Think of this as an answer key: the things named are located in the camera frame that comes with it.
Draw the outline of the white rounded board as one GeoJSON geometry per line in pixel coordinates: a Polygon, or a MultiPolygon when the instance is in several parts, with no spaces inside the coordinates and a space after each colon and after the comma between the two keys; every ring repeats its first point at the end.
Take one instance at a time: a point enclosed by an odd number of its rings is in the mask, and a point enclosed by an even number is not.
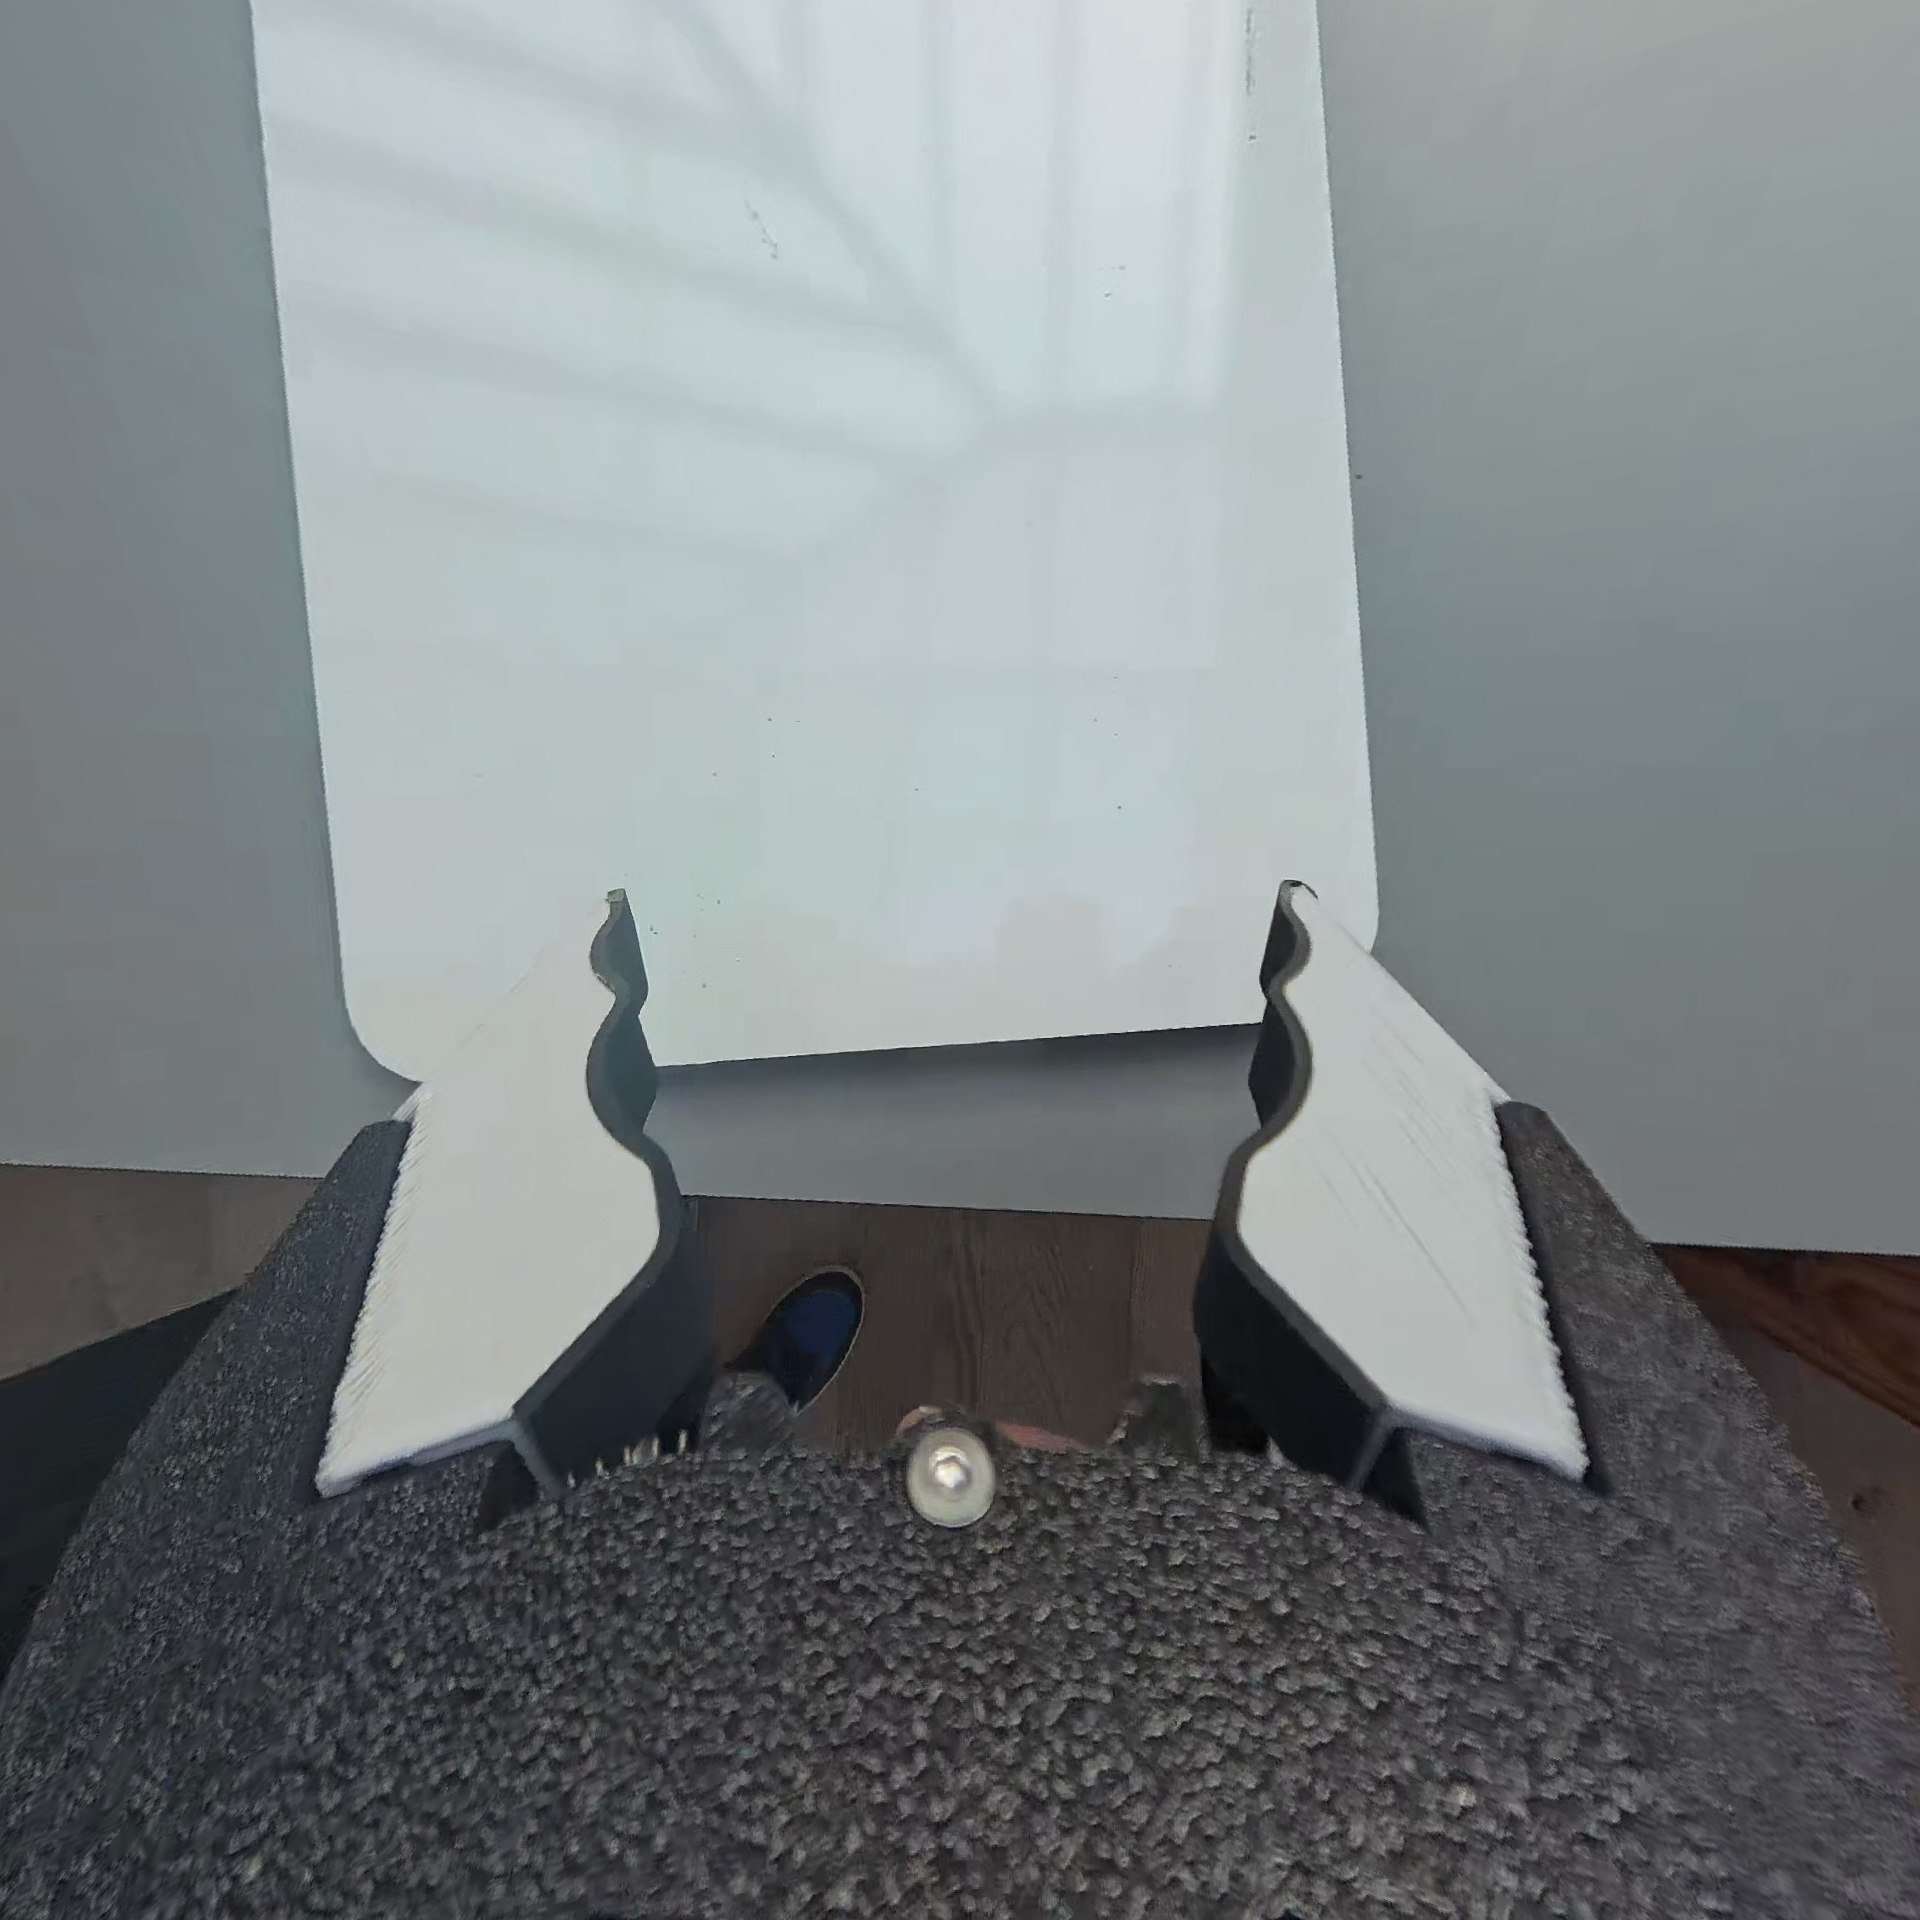
{"type": "Polygon", "coordinates": [[[347,1020],[1256,1018],[1379,872],[1320,4],[251,4],[347,1020]]]}

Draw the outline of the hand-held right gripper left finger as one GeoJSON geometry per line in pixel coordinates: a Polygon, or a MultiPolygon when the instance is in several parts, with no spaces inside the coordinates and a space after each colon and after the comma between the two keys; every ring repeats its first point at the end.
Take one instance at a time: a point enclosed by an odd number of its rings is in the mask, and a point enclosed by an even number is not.
{"type": "Polygon", "coordinates": [[[507,1447],[535,1490],[691,1443],[708,1273],[650,1133],[627,895],[573,910],[397,1109],[403,1141],[314,1469],[320,1497],[507,1447]]]}

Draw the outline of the blue black shoe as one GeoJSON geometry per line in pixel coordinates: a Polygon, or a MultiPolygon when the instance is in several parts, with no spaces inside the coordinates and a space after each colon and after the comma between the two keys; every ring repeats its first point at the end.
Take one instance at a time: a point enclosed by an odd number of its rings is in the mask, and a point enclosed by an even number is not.
{"type": "Polygon", "coordinates": [[[843,1264],[817,1265],[791,1284],[732,1358],[738,1374],[772,1379],[804,1412],[851,1353],[864,1316],[864,1287],[843,1264]]]}

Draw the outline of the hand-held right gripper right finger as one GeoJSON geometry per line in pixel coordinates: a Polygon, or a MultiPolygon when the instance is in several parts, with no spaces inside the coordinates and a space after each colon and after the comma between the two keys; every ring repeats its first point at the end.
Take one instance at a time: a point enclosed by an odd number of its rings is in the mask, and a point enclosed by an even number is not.
{"type": "Polygon", "coordinates": [[[1304,879],[1275,895],[1191,1294],[1212,1447],[1419,1519],[1417,1439],[1592,1481],[1510,1097],[1304,879]]]}

